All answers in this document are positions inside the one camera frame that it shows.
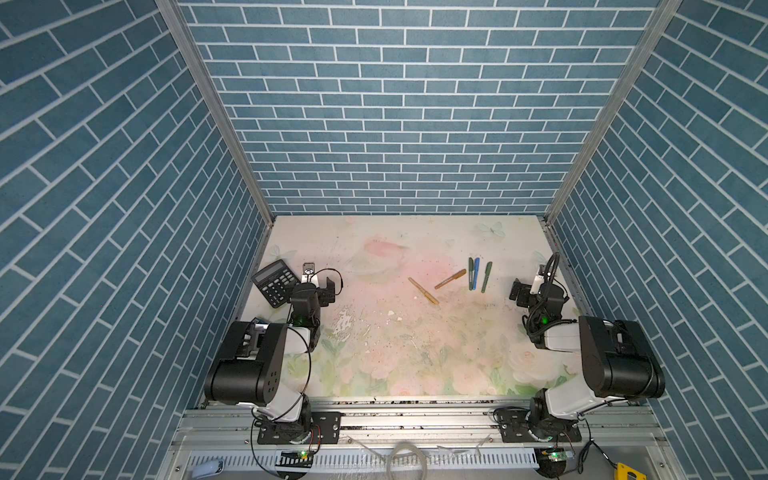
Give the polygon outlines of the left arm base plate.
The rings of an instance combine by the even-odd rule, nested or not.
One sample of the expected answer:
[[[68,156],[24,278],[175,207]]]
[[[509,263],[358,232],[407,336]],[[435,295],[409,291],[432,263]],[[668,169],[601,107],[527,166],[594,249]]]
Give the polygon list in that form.
[[[301,414],[292,422],[258,420],[254,436],[258,445],[289,445],[303,443],[313,433],[314,442],[321,446],[338,443],[342,414],[338,411],[319,411]]]

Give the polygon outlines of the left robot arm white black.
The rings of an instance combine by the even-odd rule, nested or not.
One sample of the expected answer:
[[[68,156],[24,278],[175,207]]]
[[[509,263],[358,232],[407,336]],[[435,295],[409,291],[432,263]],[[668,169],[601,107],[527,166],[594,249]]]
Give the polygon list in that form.
[[[293,334],[301,353],[311,354],[320,339],[321,309],[335,302],[332,279],[320,287],[312,280],[297,284],[285,323],[232,323],[204,382],[209,401],[252,408],[266,425],[307,431],[311,407],[307,396],[281,383],[287,340]]]

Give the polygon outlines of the blue pen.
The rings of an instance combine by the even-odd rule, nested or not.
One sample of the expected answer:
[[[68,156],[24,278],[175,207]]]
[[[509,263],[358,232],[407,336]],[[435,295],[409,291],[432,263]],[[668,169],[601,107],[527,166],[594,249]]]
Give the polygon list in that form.
[[[474,263],[473,263],[473,276],[472,276],[472,290],[476,290],[481,260],[479,257],[477,257],[477,258],[474,258],[473,262]]]

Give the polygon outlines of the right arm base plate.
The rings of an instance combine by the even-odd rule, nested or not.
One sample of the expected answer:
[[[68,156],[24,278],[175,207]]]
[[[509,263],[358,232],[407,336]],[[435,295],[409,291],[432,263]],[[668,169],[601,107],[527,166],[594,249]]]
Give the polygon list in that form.
[[[491,417],[496,423],[503,443],[549,443],[582,440],[575,420],[563,420],[550,416],[539,418],[520,407],[495,409]]]

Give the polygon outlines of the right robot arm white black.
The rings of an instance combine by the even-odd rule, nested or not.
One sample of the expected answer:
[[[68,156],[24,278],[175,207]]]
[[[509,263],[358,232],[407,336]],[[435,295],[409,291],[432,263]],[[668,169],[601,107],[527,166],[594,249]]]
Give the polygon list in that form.
[[[665,393],[666,379],[639,323],[585,315],[565,319],[562,309],[569,297],[543,274],[531,284],[516,280],[510,299],[527,310],[523,326],[533,345],[575,353],[581,373],[540,389],[526,409],[497,409],[494,416],[505,443],[580,440],[578,423],[584,415],[613,403],[659,398]]]

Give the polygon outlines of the dark green capped pen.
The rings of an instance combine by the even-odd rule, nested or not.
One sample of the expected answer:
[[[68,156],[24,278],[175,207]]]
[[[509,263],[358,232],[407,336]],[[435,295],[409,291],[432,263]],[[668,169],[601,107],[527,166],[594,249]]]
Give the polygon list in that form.
[[[473,257],[468,258],[467,278],[468,278],[468,290],[472,291],[474,289],[474,278],[475,278],[475,258]]]

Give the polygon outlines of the tan pen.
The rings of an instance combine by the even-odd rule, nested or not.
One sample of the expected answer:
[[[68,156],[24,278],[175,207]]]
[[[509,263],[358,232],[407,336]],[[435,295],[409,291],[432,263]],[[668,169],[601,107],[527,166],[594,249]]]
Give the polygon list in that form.
[[[409,277],[408,281],[433,305],[439,305],[439,300],[432,295],[426,288],[419,284],[414,278]]]
[[[434,289],[435,289],[435,290],[441,289],[441,288],[443,288],[444,286],[448,285],[449,283],[451,283],[451,282],[453,282],[453,281],[455,281],[455,280],[458,280],[458,279],[462,278],[462,277],[463,277],[463,276],[465,276],[466,274],[467,274],[467,269],[462,269],[462,270],[459,270],[458,272],[455,272],[454,274],[452,274],[452,275],[451,275],[451,276],[449,276],[448,278],[446,278],[446,279],[442,280],[442,281],[441,281],[441,282],[439,282],[437,285],[435,285]]]

